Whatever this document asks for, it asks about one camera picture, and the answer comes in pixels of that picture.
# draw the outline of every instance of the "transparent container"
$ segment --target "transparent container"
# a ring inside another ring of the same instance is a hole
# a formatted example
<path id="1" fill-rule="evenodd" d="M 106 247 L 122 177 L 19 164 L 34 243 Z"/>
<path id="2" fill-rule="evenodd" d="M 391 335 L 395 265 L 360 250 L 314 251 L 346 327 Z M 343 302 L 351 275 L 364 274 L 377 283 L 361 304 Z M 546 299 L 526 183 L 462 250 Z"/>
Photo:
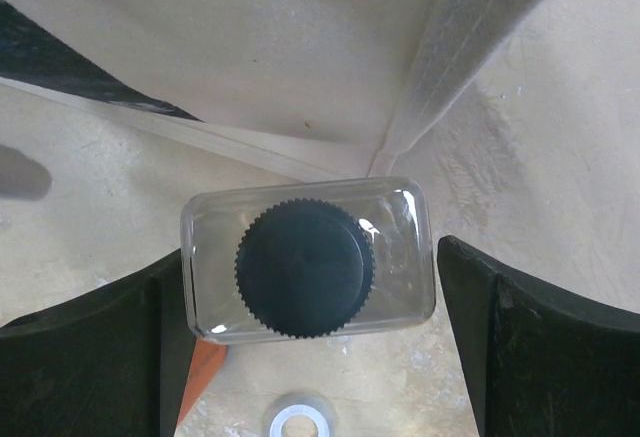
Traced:
<path id="1" fill-rule="evenodd" d="M 426 201 L 406 178 L 201 194 L 181 230 L 188 322 L 205 340 L 379 332 L 435 308 Z"/>

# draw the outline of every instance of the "bottle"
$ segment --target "bottle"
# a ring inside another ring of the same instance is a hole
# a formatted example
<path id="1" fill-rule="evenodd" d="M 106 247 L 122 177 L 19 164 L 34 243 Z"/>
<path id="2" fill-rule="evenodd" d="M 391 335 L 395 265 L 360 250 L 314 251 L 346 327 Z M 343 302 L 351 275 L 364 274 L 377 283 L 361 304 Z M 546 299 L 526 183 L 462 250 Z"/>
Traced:
<path id="1" fill-rule="evenodd" d="M 427 205 L 406 178 L 201 194 L 181 243 L 189 326 L 219 344 L 394 330 L 435 308 Z"/>

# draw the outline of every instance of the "orange object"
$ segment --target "orange object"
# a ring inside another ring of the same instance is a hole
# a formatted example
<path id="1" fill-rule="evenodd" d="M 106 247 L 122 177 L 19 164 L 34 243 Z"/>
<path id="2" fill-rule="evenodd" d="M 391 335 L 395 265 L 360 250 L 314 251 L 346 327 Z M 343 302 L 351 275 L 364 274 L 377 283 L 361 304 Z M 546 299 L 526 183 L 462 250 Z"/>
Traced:
<path id="1" fill-rule="evenodd" d="M 187 385 L 182 397 L 180 414 L 178 415 L 178 425 L 182 423 L 193 404 L 196 403 L 200 394 L 207 388 L 209 382 L 215 377 L 222 367 L 224 358 L 227 355 L 227 346 L 212 344 L 198 339 L 191 359 Z"/>

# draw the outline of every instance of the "round black lid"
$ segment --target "round black lid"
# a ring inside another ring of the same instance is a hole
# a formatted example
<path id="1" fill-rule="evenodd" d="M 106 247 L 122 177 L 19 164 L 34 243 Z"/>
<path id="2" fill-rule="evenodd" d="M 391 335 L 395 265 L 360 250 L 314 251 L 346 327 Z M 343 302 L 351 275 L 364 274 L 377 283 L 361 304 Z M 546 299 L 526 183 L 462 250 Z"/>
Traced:
<path id="1" fill-rule="evenodd" d="M 292 200 L 247 229 L 236 279 L 247 308 L 268 328 L 318 337 L 343 327 L 371 290 L 374 260 L 362 228 L 341 208 Z"/>

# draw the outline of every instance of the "concrete floor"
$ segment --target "concrete floor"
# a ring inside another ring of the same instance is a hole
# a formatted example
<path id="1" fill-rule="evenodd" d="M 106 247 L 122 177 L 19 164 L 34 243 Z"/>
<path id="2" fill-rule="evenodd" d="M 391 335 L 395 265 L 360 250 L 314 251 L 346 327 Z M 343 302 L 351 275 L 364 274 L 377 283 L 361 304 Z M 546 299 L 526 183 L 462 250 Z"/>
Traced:
<path id="1" fill-rule="evenodd" d="M 640 312 L 639 42 L 637 0 L 536 9 L 393 170 L 423 186 L 434 239 Z M 53 179 L 0 200 L 0 323 L 173 250 L 194 194 L 288 181 L 15 89 L 0 102 L 0 144 Z M 415 329 L 232 348 L 178 435 L 256 437 L 300 389 L 333 403 L 340 436 L 477 435 L 442 299 Z"/>

